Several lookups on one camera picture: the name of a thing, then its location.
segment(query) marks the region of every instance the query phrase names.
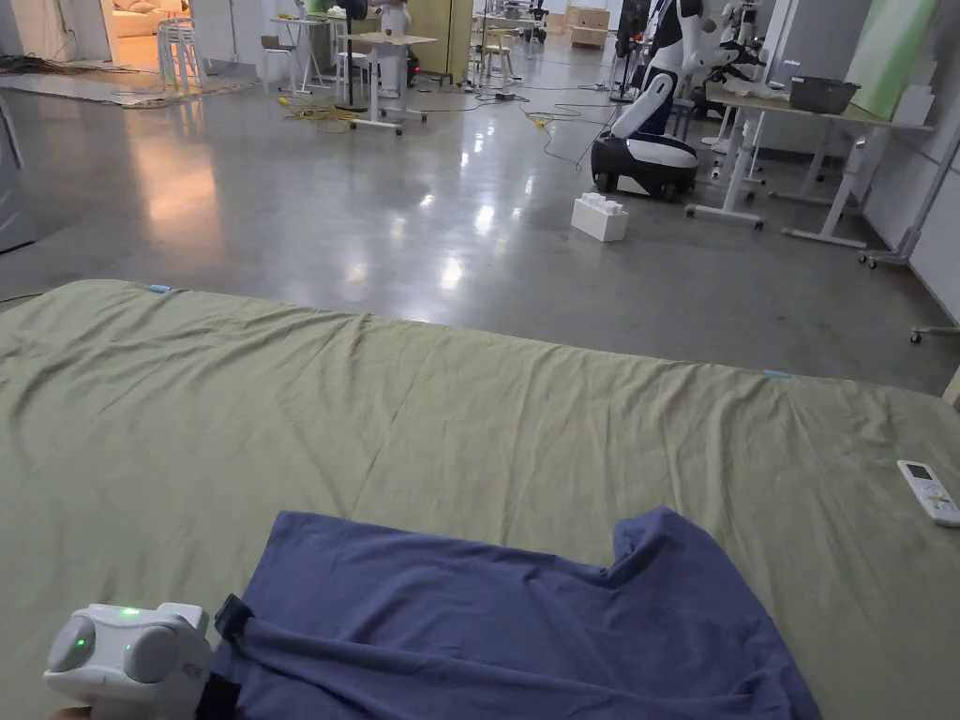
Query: green bed sheet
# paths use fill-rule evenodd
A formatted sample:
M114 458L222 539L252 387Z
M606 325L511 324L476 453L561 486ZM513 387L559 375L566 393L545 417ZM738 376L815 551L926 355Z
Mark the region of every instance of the green bed sheet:
M706 528L828 718L956 717L960 498L941 399L117 281L0 314L0 696L91 602L216 610L280 510L607 564L659 505Z

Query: air conditioner remote control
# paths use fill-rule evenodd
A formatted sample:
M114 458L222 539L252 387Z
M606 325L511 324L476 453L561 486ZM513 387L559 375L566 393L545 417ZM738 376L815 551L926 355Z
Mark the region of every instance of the air conditioner remote control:
M944 527L960 527L960 509L937 479L933 468L912 460L898 460L897 467L935 523Z

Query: black cable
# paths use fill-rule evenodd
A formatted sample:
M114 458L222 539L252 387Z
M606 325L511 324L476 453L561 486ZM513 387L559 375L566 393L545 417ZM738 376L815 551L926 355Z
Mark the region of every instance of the black cable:
M14 295L12 298L0 298L0 305L4 302L14 302L15 300L29 300L30 298L39 298L44 293L27 293L26 295Z

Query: fan stand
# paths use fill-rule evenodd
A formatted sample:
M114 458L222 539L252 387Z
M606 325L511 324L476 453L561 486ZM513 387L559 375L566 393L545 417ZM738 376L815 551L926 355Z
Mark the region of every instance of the fan stand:
M348 87L347 98L348 99L347 99L346 105L339 104L339 105L335 105L334 107L336 107L336 109L338 110L346 110L347 112L361 113L361 112L366 112L368 108L366 105L355 105L353 103L353 40L350 39L350 36L353 34L353 28L350 24L350 16L352 15L352 12L350 11L350 8L346 8L346 10L347 10L347 67L344 68L344 76L347 81L347 87ZM370 92L376 92L377 89L378 88L377 88L376 78L373 76L373 71L371 71Z

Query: remote control screen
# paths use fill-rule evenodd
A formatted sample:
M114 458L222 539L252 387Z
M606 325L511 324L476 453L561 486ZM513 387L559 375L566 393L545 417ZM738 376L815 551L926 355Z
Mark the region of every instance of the remote control screen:
M915 478L917 478L917 479L919 479L919 480L932 480L932 479L933 479L932 477L930 477L930 473L926 471L926 468L924 468L924 467L921 466L921 465L909 465L909 464L908 464L907 467L910 468L910 474L913 475Z

